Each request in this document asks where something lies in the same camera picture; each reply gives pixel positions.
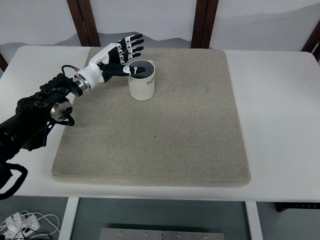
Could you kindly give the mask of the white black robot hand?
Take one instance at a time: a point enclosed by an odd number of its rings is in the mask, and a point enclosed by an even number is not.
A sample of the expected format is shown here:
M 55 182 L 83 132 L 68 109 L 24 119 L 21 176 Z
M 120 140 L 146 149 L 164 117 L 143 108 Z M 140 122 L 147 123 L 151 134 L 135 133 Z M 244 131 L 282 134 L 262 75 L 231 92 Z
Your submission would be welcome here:
M 140 46 L 144 42 L 141 33 L 130 35 L 110 43 L 80 69 L 73 77 L 73 82 L 81 90 L 92 90 L 97 84 L 107 82 L 112 76 L 126 77 L 146 71 L 145 67 L 125 65 L 133 58 L 141 56 Z

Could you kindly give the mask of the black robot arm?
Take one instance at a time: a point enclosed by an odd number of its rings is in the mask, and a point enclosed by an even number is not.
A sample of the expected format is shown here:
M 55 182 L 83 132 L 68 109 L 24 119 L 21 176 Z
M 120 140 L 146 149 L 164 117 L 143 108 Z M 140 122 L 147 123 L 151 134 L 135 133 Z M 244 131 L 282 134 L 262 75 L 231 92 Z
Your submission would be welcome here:
M 0 165 L 4 167 L 21 149 L 32 151 L 44 147 L 51 126 L 74 125 L 70 110 L 64 110 L 58 119 L 54 119 L 52 114 L 53 106 L 65 101 L 68 94 L 80 97 L 113 76 L 127 77 L 145 72 L 144 67 L 126 64 L 141 55 L 143 42 L 141 33 L 112 42 L 92 57 L 73 78 L 61 72 L 40 86 L 34 95 L 20 99 L 15 115 L 0 125 Z

